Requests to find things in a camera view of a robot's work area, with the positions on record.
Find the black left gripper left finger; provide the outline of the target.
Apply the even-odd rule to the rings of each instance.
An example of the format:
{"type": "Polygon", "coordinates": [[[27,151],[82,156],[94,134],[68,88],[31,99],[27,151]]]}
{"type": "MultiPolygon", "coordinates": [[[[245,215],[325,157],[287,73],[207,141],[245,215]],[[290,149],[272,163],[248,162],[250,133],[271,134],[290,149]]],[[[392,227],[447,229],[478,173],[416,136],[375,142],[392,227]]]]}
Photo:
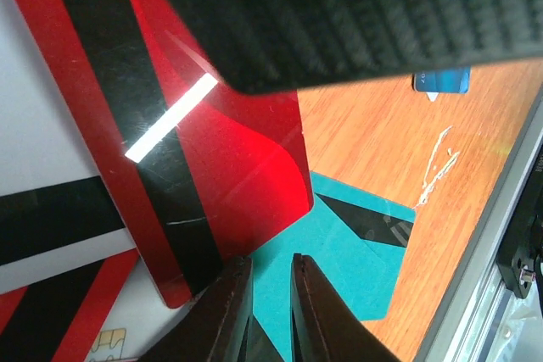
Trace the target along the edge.
{"type": "Polygon", "coordinates": [[[253,265],[233,259],[187,315],[141,361],[245,361],[253,317],[253,265]]]}

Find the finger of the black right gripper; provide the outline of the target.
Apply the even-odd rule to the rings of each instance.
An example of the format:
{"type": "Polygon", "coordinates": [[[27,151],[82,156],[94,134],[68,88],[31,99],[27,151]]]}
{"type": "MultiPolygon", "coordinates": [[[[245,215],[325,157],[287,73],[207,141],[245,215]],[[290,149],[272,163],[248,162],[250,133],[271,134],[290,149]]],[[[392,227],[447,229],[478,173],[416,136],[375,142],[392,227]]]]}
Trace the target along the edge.
{"type": "Polygon", "coordinates": [[[542,54],[542,0],[167,1],[249,95],[542,54]]]}

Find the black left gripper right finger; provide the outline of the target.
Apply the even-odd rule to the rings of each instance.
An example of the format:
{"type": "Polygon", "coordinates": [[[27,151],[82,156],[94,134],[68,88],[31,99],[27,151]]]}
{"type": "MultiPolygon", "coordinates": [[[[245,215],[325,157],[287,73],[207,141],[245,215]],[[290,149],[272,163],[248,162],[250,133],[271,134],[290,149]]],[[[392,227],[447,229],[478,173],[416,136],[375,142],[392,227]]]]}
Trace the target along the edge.
{"type": "Polygon", "coordinates": [[[396,361],[350,311],[309,255],[296,253],[290,283],[294,361],[396,361]]]}

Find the red card black stripe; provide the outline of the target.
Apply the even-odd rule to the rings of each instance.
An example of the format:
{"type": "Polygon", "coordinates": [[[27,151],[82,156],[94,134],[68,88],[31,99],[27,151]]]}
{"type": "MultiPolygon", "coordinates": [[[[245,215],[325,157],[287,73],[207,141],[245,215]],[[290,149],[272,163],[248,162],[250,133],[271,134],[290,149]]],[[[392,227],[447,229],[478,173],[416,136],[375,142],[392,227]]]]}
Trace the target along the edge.
{"type": "Polygon", "coordinates": [[[166,0],[15,0],[166,306],[309,212],[296,92],[233,90],[166,0]]]}

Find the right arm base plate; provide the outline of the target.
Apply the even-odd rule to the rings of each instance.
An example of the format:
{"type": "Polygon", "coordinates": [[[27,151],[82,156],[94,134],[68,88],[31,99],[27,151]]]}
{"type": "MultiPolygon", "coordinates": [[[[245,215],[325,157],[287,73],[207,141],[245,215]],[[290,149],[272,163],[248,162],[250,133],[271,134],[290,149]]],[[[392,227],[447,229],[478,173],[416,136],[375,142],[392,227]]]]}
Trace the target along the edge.
{"type": "Polygon", "coordinates": [[[496,263],[506,288],[517,298],[526,298],[532,285],[524,271],[535,270],[535,258],[542,253],[542,148],[509,220],[498,249],[496,263]]]}

